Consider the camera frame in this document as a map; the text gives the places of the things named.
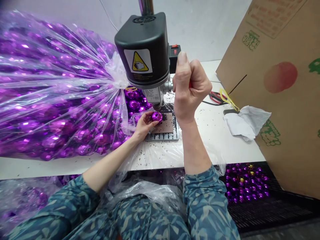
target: yellow string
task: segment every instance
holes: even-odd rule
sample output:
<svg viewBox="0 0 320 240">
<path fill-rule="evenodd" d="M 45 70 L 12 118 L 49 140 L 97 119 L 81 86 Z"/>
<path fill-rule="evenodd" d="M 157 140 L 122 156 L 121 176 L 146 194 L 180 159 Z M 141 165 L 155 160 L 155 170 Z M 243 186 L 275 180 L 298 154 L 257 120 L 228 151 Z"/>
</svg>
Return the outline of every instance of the yellow string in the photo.
<svg viewBox="0 0 320 240">
<path fill-rule="evenodd" d="M 137 91 L 138 89 L 135 87 L 125 88 L 127 91 Z"/>
<path fill-rule="evenodd" d="M 226 90 L 224 90 L 223 88 L 220 88 L 219 90 L 220 93 L 220 97 L 224 102 L 230 103 L 230 105 L 233 107 L 234 110 L 236 110 L 237 112 L 240 111 L 240 109 L 233 103 L 233 101 L 231 100 L 231 98 L 228 96 Z"/>
</svg>

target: white wall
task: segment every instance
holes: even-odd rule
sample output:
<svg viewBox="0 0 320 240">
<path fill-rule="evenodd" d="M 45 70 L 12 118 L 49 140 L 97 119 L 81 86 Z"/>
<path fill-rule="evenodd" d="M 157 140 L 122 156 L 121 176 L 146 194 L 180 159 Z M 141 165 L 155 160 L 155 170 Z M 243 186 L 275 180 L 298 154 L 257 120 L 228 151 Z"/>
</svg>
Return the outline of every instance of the white wall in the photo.
<svg viewBox="0 0 320 240">
<path fill-rule="evenodd" d="M 167 16 L 168 40 L 180 44 L 189 60 L 222 59 L 251 0 L 154 0 L 155 13 Z M 10 0 L 5 9 L 34 13 L 48 21 L 93 30 L 113 41 L 130 15 L 140 15 L 138 0 Z"/>
</svg>

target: crumpled paper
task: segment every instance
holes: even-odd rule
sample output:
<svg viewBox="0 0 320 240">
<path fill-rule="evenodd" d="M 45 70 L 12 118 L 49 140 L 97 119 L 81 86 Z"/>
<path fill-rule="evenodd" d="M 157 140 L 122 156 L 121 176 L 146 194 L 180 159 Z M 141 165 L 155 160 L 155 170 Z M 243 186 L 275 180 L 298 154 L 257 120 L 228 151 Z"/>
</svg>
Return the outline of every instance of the crumpled paper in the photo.
<svg viewBox="0 0 320 240">
<path fill-rule="evenodd" d="M 228 113 L 223 117 L 233 136 L 242 136 L 248 142 L 256 138 L 271 113 L 251 106 L 243 107 L 239 114 Z"/>
</svg>

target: drill press base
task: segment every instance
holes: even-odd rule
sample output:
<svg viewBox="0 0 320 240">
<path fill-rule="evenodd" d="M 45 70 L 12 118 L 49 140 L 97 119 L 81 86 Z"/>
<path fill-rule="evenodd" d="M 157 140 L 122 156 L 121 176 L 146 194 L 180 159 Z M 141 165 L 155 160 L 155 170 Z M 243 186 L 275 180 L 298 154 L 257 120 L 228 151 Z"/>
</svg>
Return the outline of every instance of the drill press base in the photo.
<svg viewBox="0 0 320 240">
<path fill-rule="evenodd" d="M 146 136 L 146 142 L 178 141 L 180 138 L 179 125 L 176 116 L 174 115 L 173 104 L 166 104 L 165 106 L 162 106 L 159 112 L 163 114 L 163 117 L 168 118 L 167 123 L 164 123 L 166 121 L 166 119 L 164 119 L 163 124 L 172 124 L 173 130 L 172 132 L 171 130 L 170 132 L 161 132 L 169 129 L 169 127 L 160 127 L 148 133 L 148 135 Z"/>
</svg>

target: person's left hand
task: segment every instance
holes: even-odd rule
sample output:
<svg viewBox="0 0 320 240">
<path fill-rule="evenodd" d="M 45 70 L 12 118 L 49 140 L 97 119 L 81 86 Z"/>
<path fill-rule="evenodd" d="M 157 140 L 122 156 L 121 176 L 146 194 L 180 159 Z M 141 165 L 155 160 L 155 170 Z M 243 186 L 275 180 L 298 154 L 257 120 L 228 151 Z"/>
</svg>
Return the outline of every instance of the person's left hand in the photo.
<svg viewBox="0 0 320 240">
<path fill-rule="evenodd" d="M 159 123 L 159 121 L 152 121 L 150 118 L 153 114 L 153 111 L 145 112 L 142 114 L 141 118 L 137 123 L 137 128 L 132 138 L 136 139 L 139 142 L 142 142 L 151 128 Z"/>
</svg>

